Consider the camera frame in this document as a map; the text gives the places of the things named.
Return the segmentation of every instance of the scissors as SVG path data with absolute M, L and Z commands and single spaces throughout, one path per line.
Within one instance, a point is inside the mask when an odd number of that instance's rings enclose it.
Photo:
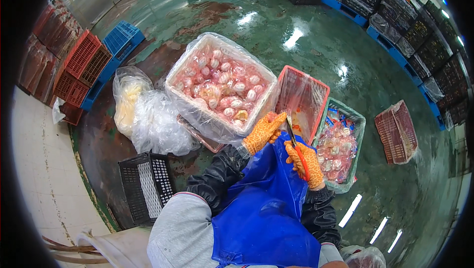
M 304 167 L 303 179 L 307 182 L 310 180 L 310 172 L 308 170 L 308 165 L 306 164 L 306 159 L 304 158 L 303 153 L 301 153 L 301 149 L 299 148 L 298 143 L 296 142 L 295 135 L 293 133 L 292 120 L 291 120 L 290 114 L 291 113 L 287 113 L 287 116 L 286 116 L 286 125 L 288 126 L 287 131 L 292 140 L 293 148 L 298 153 L 298 157 L 301 160 L 301 163 L 303 163 L 303 167 Z

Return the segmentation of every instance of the wet floor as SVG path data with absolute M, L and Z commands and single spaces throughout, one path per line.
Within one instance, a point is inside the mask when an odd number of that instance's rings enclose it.
M 329 96 L 367 119 L 357 182 L 333 203 L 339 222 L 354 198 L 362 196 L 352 218 L 340 228 L 343 240 L 369 246 L 387 217 L 373 245 L 384 253 L 389 267 L 425 267 L 438 253 L 459 190 L 458 180 L 452 178 L 454 133 L 439 131 L 417 87 L 363 28 L 329 7 L 293 6 L 288 0 L 122 0 L 92 32 L 103 39 L 120 20 L 146 36 L 124 65 L 139 67 L 155 88 L 163 87 L 186 45 L 204 32 L 234 40 L 275 75 L 288 64 L 326 83 Z M 400 99 L 411 113 L 419 150 L 407 164 L 388 165 L 374 118 Z M 130 228 L 117 162 L 136 152 L 117 131 L 114 113 L 109 81 L 92 111 L 73 129 L 73 139 L 98 199 L 110 206 L 121 227 Z M 201 148 L 172 158 L 178 189 L 187 176 L 202 172 L 212 155 Z M 402 235 L 388 253 L 398 230 Z

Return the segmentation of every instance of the green plastic crate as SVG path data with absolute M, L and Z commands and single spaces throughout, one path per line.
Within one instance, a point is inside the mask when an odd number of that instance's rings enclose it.
M 359 114 L 358 112 L 354 111 L 352 108 L 344 105 L 337 99 L 333 99 L 332 97 L 328 98 L 326 102 L 326 106 L 323 110 L 322 119 L 317 127 L 316 135 L 313 139 L 312 146 L 316 147 L 317 142 L 319 141 L 319 136 L 321 135 L 323 129 L 326 126 L 326 122 L 324 119 L 328 114 L 328 108 L 338 109 L 340 113 L 346 115 L 347 119 L 354 122 L 355 129 L 354 129 L 354 136 L 355 140 L 357 141 L 357 153 L 355 154 L 355 158 L 352 159 L 352 165 L 347 173 L 347 178 L 342 184 L 338 184 L 332 181 L 326 181 L 326 186 L 328 189 L 333 190 L 336 194 L 343 194 L 349 191 L 352 184 L 354 183 L 354 177 L 356 176 L 357 170 L 357 161 L 359 160 L 359 153 L 360 147 L 362 145 L 362 139 L 364 138 L 364 131 L 365 131 L 365 117 Z

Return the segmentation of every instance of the orange patterned glove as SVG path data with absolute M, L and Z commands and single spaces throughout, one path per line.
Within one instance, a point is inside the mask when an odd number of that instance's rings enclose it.
M 293 170 L 298 171 L 299 177 L 303 178 L 304 176 L 304 167 L 303 163 L 298 157 L 298 153 L 292 146 L 292 141 L 285 141 L 285 149 L 289 157 L 286 159 L 286 163 L 290 164 L 293 162 Z M 297 142 L 303 157 L 306 160 L 308 165 L 308 171 L 310 173 L 310 180 L 308 181 L 308 186 L 310 189 L 316 188 L 321 185 L 323 182 L 323 173 L 319 168 L 319 162 L 317 161 L 316 151 L 311 148 L 308 148 L 305 144 Z
M 276 115 L 274 112 L 269 112 L 262 119 L 258 120 L 252 132 L 242 142 L 247 151 L 253 156 L 264 148 L 267 141 L 274 143 L 281 135 L 281 131 L 278 127 L 285 119 L 285 112 L 279 115 Z

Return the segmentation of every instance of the white tiled floor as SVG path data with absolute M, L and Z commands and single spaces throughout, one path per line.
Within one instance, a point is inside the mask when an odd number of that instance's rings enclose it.
M 92 204 L 74 158 L 67 124 L 53 125 L 51 108 L 15 87 L 12 135 L 18 179 L 35 225 L 42 235 L 65 245 L 91 228 L 109 230 Z M 58 262 L 62 267 L 84 265 Z

